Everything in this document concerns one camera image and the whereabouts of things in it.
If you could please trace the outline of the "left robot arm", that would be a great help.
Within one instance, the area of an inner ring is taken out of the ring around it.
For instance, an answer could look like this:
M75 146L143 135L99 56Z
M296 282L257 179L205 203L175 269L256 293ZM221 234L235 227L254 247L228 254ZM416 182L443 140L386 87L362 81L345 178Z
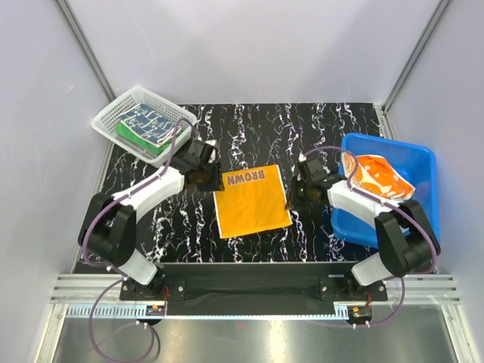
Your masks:
M78 237L82 256L93 253L137 284L146 299L164 290L163 268L137 248L137 224L154 207L186 189L223 191L217 141L191 141L181 158L170 157L150 177L117 194L97 193L90 200Z

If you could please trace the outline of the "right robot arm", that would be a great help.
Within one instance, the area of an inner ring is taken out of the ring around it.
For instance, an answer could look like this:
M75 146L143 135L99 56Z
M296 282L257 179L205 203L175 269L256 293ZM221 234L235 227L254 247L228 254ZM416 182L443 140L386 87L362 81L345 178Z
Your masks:
M297 163L286 208L324 204L340 209L375 230L378 252L356 263L334 284L350 299L364 299L371 285L427 268L435 269L440 245L423 207L416 200L396 203L353 187L340 174L328 174L317 158Z

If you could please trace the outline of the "green microfiber towel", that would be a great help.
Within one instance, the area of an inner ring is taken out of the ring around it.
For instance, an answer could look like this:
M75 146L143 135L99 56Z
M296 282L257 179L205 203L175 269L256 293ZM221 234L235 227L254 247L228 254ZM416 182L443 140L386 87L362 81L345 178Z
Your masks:
M160 121L136 125L121 121L116 126L116 132L152 154L160 155L172 143L174 127L175 123L164 118Z

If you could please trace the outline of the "brown yellow towel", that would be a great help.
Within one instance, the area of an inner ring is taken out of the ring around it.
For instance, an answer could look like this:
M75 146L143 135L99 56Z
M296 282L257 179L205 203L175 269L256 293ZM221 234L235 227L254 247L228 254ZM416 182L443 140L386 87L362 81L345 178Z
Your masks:
M221 239L292 224L278 165L224 172L222 182L224 190L213 193Z

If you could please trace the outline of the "blue white patterned towel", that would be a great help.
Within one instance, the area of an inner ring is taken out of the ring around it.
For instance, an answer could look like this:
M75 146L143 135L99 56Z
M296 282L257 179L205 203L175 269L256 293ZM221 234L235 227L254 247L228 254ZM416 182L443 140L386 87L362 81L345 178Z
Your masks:
M136 104L119 115L116 132L124 138L160 154L174 135L175 123L147 104Z

